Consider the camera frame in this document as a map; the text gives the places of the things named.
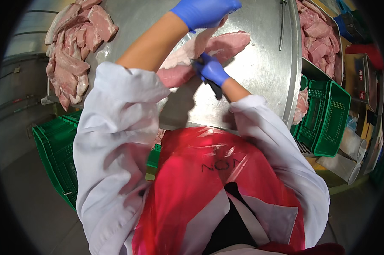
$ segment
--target hand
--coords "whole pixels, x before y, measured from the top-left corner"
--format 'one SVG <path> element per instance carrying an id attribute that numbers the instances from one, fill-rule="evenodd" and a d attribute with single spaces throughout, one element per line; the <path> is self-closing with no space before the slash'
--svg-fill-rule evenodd
<path id="1" fill-rule="evenodd" d="M 211 57 L 206 53 L 203 53 L 200 57 L 203 59 L 204 64 L 194 63 L 196 73 L 200 76 L 200 79 L 203 81 L 209 79 L 222 86 L 225 80 L 230 78 L 216 57 Z"/>
<path id="2" fill-rule="evenodd" d="M 181 0 L 171 12 L 194 32 L 196 28 L 217 27 L 223 17 L 241 7 L 239 0 Z"/>

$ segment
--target person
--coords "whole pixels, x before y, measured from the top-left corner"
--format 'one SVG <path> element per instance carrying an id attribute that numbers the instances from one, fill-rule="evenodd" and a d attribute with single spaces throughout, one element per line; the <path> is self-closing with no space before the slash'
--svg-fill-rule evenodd
<path id="1" fill-rule="evenodd" d="M 168 131 L 156 178 L 145 180 L 156 103 L 170 93 L 156 72 L 186 33 L 216 27 L 239 8 L 238 0 L 181 0 L 116 63 L 98 66 L 73 144 L 76 209 L 92 254 L 343 252 L 314 247 L 328 220 L 324 180 L 266 99 L 207 54 L 196 72 L 221 86 L 240 136 Z"/>

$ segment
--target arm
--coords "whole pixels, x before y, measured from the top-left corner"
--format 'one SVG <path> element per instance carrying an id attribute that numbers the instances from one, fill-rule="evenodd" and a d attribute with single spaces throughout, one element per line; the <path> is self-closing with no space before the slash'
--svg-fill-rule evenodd
<path id="1" fill-rule="evenodd" d="M 137 224 L 148 193 L 145 163 L 159 126 L 156 103 L 169 94 L 153 70 L 191 27 L 185 26 L 188 23 L 184 19 L 200 17 L 187 15 L 191 4 L 201 4 L 201 12 L 218 12 L 219 23 L 223 18 L 219 10 L 232 10 L 220 7 L 234 1 L 182 2 L 189 5 L 167 13 L 128 48 L 118 64 L 100 64 L 94 87 L 86 98 L 73 143 L 73 158 L 79 182 L 76 210 L 92 254 L 119 254 L 126 245 L 127 252 L 131 251 L 131 243 L 123 242 Z M 207 3 L 217 3 L 217 8 Z M 212 19 L 214 15 L 203 16 Z M 199 18 L 199 22 L 205 24 L 207 19 Z M 200 23 L 194 23 L 198 24 L 195 28 L 200 28 Z M 149 41 L 152 35 L 160 38 Z"/>
<path id="2" fill-rule="evenodd" d="M 196 64 L 198 74 L 221 86 L 231 101 L 241 137 L 253 141 L 266 156 L 284 184 L 291 188 L 304 211 L 306 248 L 316 245 L 328 220 L 329 191 L 325 181 L 302 156 L 287 126 L 267 106 L 263 96 L 252 95 L 230 78 L 216 58 L 202 55 Z"/>

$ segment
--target forearm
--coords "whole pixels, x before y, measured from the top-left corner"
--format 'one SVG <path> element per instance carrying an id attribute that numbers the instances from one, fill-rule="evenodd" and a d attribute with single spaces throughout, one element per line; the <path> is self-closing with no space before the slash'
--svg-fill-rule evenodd
<path id="1" fill-rule="evenodd" d="M 157 72 L 165 58 L 188 33 L 187 25 L 168 12 L 141 35 L 116 61 L 123 67 Z"/>
<path id="2" fill-rule="evenodd" d="M 222 90 L 225 96 L 230 102 L 236 102 L 248 95 L 251 95 L 242 85 L 240 85 L 235 79 L 226 79 L 222 85 Z"/>

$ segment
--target stainless steel table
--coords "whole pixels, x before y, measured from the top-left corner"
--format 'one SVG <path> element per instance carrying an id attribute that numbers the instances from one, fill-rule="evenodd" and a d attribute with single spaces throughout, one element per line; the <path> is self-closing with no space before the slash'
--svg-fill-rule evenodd
<path id="1" fill-rule="evenodd" d="M 128 46 L 179 0 L 122 1 L 104 0 L 101 6 L 111 15 L 119 31 L 114 40 L 103 43 L 87 62 L 89 89 L 92 89 L 96 67 L 103 61 L 116 61 Z M 291 127 L 300 89 L 301 33 L 298 11 L 293 0 L 285 7 L 284 40 L 279 51 L 282 7 L 279 0 L 242 0 L 243 7 L 231 14 L 215 35 L 243 30 L 251 34 L 251 43 L 225 65 L 225 70 L 253 94 L 263 95 L 269 107 Z M 76 107 L 82 108 L 83 101 Z M 234 117 L 225 98 L 215 99 L 208 84 L 197 77 L 172 89 L 168 98 L 158 103 L 160 127 L 208 125 L 233 131 Z"/>

